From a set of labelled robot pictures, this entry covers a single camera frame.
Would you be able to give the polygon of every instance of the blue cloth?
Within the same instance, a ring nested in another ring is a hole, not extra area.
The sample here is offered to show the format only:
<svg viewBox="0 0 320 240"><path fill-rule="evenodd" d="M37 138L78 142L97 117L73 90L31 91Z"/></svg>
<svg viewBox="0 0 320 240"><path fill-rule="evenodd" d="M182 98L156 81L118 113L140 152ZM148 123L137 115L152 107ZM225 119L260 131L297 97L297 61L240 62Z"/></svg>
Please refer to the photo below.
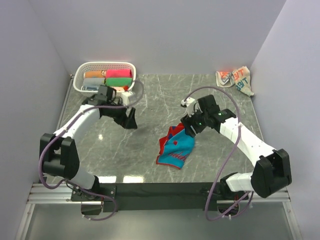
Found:
<svg viewBox="0 0 320 240"><path fill-rule="evenodd" d="M185 129L173 136L169 133L167 137L168 140L163 149L160 149L156 164L181 169L195 146L195 139L186 135Z"/></svg>

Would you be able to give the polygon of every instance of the white wall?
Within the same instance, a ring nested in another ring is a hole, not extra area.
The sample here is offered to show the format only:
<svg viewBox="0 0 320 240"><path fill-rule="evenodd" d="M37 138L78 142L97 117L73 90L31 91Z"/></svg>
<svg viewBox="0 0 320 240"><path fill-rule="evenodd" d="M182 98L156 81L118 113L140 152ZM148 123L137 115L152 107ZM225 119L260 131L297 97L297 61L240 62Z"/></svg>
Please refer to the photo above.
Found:
<svg viewBox="0 0 320 240"><path fill-rule="evenodd" d="M319 9L287 0L251 67L262 133L290 155L288 189L305 240L320 238Z"/></svg>
<svg viewBox="0 0 320 240"><path fill-rule="evenodd" d="M27 0L1 1L0 32L0 239L11 240L70 76Z"/></svg>
<svg viewBox="0 0 320 240"><path fill-rule="evenodd" d="M250 66L285 0L29 0L69 73L128 61L140 73Z"/></svg>

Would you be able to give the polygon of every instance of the pink cloth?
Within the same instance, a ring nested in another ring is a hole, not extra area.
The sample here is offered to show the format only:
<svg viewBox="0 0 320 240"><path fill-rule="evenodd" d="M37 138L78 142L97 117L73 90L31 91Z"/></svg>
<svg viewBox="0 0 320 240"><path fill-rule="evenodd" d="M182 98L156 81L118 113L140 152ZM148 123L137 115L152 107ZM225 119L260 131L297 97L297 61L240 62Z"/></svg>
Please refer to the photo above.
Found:
<svg viewBox="0 0 320 240"><path fill-rule="evenodd" d="M132 78L131 69L108 69L106 78Z"/></svg>

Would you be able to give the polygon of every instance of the cable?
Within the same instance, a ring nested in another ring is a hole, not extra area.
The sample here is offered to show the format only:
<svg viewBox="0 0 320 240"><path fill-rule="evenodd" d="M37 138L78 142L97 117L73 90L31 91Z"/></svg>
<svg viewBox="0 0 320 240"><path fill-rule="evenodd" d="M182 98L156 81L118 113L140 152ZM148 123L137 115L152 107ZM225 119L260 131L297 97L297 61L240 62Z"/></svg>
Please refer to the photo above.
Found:
<svg viewBox="0 0 320 240"><path fill-rule="evenodd" d="M238 137L236 138L236 141L231 149L231 152L229 153L229 155L226 157L226 159L224 160L220 170L218 171L216 177L215 177L215 180L214 182L212 183L212 186L211 186L211 189L209 191L209 195L208 195L208 198L206 200L206 203L205 203L205 208L204 208L204 214L205 214L205 218L208 220L208 221L215 221L215 220L218 220L220 218L222 218L225 214L227 214L230 210L232 210L236 205L238 205L242 199L244 199L246 196L249 195L249 192L246 192L242 197L240 197L232 206L230 206L226 211L224 211L221 215L217 216L217 217L214 217L214 218L210 218L209 217L209 213L208 213L208 209L209 209L209 204L210 204L210 200L211 200L211 197L212 197L212 194L214 192L214 189L217 185L217 182L219 180L219 177L223 171L223 169L225 168L227 162L229 161L230 157L232 156L232 154L235 152L235 150L237 149L237 146L238 146L238 143L241 139L241 116L240 116L240 110L239 110L239 107L236 103L236 101L232 98L232 96L230 94L228 94L227 92L221 90L220 88L218 87L215 87L215 86L202 86L202 87L199 87L195 90L193 90L192 92L190 92L184 99L184 101L187 101L187 98L189 98L192 94L194 94L196 91L198 90L201 90L201 89L215 89L215 90L218 90L220 92L222 92L223 94L225 94L230 100L231 102L233 103L233 105L235 106L235 110L236 110L236 115L237 115L237 118L238 118ZM251 195L251 198L249 199L249 202L247 204L247 206L245 206L245 208L241 211L241 212L238 212L236 215L232 216L232 218L234 217L237 217L239 216L240 214L242 214L247 208L248 206L250 205L251 201L252 201L252 198L253 198L253 192L252 192L252 195Z"/></svg>
<svg viewBox="0 0 320 240"><path fill-rule="evenodd" d="M106 196L106 195L101 195L101 194L98 194L98 193L94 193L94 192L88 191L88 190L81 188L80 186L74 184L73 182L71 182L70 180L67 180L67 179L62 179L62 180L59 181L56 185L50 186L49 184L46 183L46 181L45 181L45 179L44 179L44 176L43 176L44 173L43 173L43 171L42 171L42 165L43 165L44 157L45 157L46 152L49 150L49 148L50 148L61 136L63 136L63 135L71 128L71 126L72 126L73 124L75 124L75 122L76 122L84 113L86 113L86 112L88 112L88 111L90 111L90 110L92 110L92 109L124 109L124 108L128 108L128 107L131 107L131 106L137 104L137 103L142 99L142 97L143 97L143 95L144 95L145 87L144 87L144 84L143 84L141 81L139 81L139 80L135 80L135 83L138 83L138 84L140 84L140 85L142 86L142 93L141 93L141 95L139 96L139 98L138 98L135 102L130 103L130 104L126 105L126 106L123 106L123 105L122 105L122 106L109 106L109 105L108 105L108 106L103 106L103 105L101 105L101 106L92 106L92 107L87 108L86 110L84 110L83 112L80 112L77 116L75 116L75 118L69 123L69 125L66 126L66 128L65 128L60 134L56 135L56 136L53 138L53 140L48 143L47 146L45 146L45 148L43 149L42 153L40 154L39 163L38 163L38 173L39 173L39 177L40 177L41 183L42 183L47 189L51 189L51 190L52 190L52 189L56 189L57 187L59 187L59 186L61 185L62 182L65 181L65 182L68 182L69 184L75 186L76 188L79 188L79 189L80 189L81 191L83 191L84 193L87 193L87 194L89 194L89 195L96 196L96 197L101 197L101 198L103 198L103 199L108 199L108 200L110 200L110 201L113 202L113 204L114 204L114 209L113 209L112 213L110 213L110 214L109 214L108 216L106 216L106 217L103 217L103 218L90 218L90 217L88 217L88 216L86 216L86 215L84 216L86 219L89 219L89 220L91 220L91 221L102 221L102 220L106 220L106 219L111 218L111 217L116 213L116 211L117 211L117 209L118 209L117 202L116 202L112 197L109 197L109 196Z"/></svg>

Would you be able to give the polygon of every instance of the red and blue cloth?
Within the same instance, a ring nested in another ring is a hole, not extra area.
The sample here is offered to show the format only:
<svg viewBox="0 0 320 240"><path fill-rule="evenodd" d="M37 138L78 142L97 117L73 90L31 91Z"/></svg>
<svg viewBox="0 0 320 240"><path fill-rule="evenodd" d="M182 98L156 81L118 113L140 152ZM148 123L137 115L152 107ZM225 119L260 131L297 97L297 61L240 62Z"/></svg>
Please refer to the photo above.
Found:
<svg viewBox="0 0 320 240"><path fill-rule="evenodd" d="M171 126L166 136L159 139L160 152L156 164L181 169L195 146L195 139L185 132L182 123Z"/></svg>

